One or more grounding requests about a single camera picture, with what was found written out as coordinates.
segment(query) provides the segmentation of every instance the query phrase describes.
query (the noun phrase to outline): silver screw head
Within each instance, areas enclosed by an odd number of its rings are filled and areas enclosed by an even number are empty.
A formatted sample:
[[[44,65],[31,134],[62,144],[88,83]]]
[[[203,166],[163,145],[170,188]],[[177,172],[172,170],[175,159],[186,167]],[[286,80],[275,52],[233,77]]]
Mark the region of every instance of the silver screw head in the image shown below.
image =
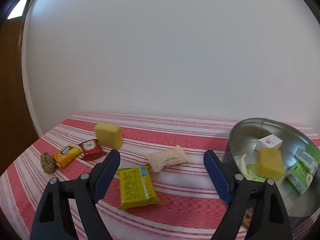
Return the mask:
[[[235,178],[237,180],[243,180],[243,176],[241,174],[239,174],[239,173],[235,175]]]
[[[273,179],[267,179],[267,183],[269,185],[273,185],[275,183],[275,181]]]
[[[55,184],[57,181],[58,181],[57,178],[51,178],[49,180],[50,184]]]
[[[89,173],[82,173],[80,176],[81,179],[87,179],[89,178]]]

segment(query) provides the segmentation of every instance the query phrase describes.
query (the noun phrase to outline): white wall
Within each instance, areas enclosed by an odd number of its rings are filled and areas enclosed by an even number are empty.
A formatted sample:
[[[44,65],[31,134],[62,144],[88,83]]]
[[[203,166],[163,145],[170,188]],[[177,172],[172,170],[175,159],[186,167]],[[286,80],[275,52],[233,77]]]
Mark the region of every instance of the white wall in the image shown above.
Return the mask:
[[[315,127],[319,65],[303,0],[36,0],[27,33],[43,132],[77,110]]]

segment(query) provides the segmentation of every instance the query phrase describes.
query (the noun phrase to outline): small white carton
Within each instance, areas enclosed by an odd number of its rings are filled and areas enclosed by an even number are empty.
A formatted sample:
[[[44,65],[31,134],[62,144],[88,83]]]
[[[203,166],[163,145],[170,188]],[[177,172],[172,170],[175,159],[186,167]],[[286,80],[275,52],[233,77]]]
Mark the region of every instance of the small white carton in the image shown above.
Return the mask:
[[[282,144],[282,140],[274,134],[261,138],[257,141],[256,150],[258,151],[262,147],[279,149]]]

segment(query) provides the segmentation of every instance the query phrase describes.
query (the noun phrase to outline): red snack packet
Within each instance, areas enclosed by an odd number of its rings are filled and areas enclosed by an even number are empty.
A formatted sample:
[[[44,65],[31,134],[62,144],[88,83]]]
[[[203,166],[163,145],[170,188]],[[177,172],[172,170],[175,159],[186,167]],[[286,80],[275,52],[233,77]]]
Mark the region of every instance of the red snack packet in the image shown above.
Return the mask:
[[[84,157],[82,157],[84,161],[93,161],[106,154],[106,152],[102,151],[99,147],[97,139],[85,141],[80,143],[79,146],[84,152]]]

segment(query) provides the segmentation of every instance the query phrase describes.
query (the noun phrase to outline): white packet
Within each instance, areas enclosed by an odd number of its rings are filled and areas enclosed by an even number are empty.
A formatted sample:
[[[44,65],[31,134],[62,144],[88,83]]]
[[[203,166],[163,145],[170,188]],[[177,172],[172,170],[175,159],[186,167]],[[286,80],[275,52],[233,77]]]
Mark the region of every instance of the white packet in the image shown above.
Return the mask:
[[[159,172],[168,166],[188,162],[186,153],[179,145],[170,150],[149,153],[147,154],[147,158],[153,172]]]

